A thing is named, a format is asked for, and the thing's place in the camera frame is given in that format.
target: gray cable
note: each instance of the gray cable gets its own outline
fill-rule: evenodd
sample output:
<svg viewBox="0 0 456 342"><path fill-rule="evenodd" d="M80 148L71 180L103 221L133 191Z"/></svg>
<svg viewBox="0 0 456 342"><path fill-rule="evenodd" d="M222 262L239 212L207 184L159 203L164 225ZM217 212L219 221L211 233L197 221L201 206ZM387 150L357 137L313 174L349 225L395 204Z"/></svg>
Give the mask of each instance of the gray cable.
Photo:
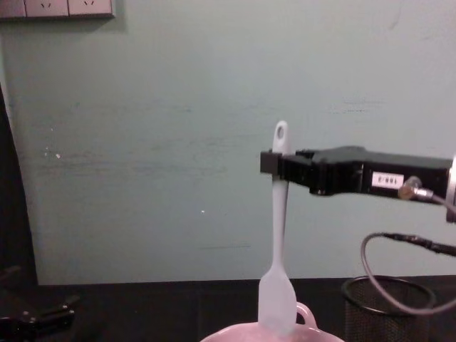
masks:
<svg viewBox="0 0 456 342"><path fill-rule="evenodd" d="M432 195L432 200L436 201L437 203L444 205L446 208L448 208L450 211L454 212L456 214L456 206L446 202L443 198L438 197L437 195ZM456 307L456 299L453 299L452 301L449 301L446 304L443 304L441 306L436 306L435 308L432 309L416 309L416 308L411 308L409 306L406 306L405 304L400 303L397 301L393 296L391 296L381 285L378 283L377 279L375 279L374 275L372 274L371 268L369 267L368 260L366 258L366 246L368 242L371 239L375 239L376 237L382 237L384 233L372 233L369 234L367 237L364 238L363 242L361 243L361 260L363 262L363 267L364 270L366 271L366 274L369 277L370 282L374 287L377 289L377 291L383 296L384 299L389 301L392 305L394 305L396 308L406 312L407 314L409 313L410 315L417 315L417 316L426 316L426 315L434 315L438 314L443 311L447 311L450 309L453 309Z"/></svg>

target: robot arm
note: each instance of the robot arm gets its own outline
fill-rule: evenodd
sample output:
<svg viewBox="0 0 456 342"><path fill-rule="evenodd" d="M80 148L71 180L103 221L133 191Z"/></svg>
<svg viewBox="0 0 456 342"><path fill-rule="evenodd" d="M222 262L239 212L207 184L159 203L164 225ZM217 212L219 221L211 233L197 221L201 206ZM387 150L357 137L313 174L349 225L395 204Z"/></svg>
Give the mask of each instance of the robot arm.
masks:
<svg viewBox="0 0 456 342"><path fill-rule="evenodd" d="M450 159L393 155L348 146L299 150L295 155L262 152L260 171L308 187L318 196L356 193L434 204L435 195L454 205L456 179L452 177L452 166ZM413 193L420 189L432 191ZM456 222L451 210L447 211L447 222Z"/></svg>

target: spatula hole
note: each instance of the spatula hole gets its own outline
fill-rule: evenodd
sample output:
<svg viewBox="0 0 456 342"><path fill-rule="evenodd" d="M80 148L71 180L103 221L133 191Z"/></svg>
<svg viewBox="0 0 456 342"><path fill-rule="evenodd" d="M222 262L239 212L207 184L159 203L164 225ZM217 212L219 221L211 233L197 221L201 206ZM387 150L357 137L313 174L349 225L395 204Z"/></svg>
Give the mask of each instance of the spatula hole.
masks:
<svg viewBox="0 0 456 342"><path fill-rule="evenodd" d="M277 130L277 137L278 137L278 139L282 139L284 137L284 128L283 127L279 127L279 129Z"/></svg>

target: light blue wall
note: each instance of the light blue wall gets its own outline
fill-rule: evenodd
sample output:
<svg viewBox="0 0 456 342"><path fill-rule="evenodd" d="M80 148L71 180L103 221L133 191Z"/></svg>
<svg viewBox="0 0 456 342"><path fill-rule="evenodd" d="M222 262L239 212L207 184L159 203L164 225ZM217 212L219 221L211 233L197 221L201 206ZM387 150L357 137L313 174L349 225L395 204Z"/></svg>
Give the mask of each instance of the light blue wall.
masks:
<svg viewBox="0 0 456 342"><path fill-rule="evenodd" d="M2 24L40 282L261 277L259 152L279 119L294 149L452 157L455 18L451 0L134 0L109 22ZM290 276L360 274L378 230L455 240L438 207L292 186ZM455 269L391 243L370 257L378 273Z"/></svg>

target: spatula head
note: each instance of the spatula head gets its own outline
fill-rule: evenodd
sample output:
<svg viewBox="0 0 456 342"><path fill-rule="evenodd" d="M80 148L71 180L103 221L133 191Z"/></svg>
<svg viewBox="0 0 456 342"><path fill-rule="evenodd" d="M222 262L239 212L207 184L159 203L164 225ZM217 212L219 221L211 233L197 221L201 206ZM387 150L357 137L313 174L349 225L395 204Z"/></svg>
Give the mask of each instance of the spatula head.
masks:
<svg viewBox="0 0 456 342"><path fill-rule="evenodd" d="M278 336L296 325L296 294L285 271L272 267L259 282L258 322Z"/></svg>

